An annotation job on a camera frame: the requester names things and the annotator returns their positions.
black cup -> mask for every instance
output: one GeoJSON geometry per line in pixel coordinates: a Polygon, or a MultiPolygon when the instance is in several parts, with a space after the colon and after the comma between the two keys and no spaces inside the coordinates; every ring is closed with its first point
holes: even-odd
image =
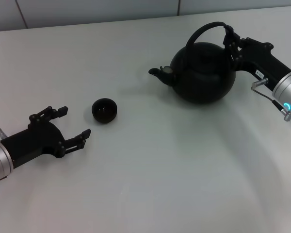
{"type": "Polygon", "coordinates": [[[92,106],[92,114],[96,121],[107,124],[116,117],[116,103],[107,98],[99,99],[92,106]]]}

table surface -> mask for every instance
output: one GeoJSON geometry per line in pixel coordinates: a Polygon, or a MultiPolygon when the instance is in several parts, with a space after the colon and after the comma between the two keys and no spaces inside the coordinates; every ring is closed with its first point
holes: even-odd
{"type": "Polygon", "coordinates": [[[49,105],[69,107],[53,121],[65,138],[92,130],[84,150],[0,182],[0,233],[291,233],[291,122],[254,77],[238,72],[221,101],[197,106],[148,74],[213,21],[271,42],[291,68],[291,7],[0,32],[6,134],[49,105]],[[93,120],[99,98],[118,105],[108,125],[93,120]]]}

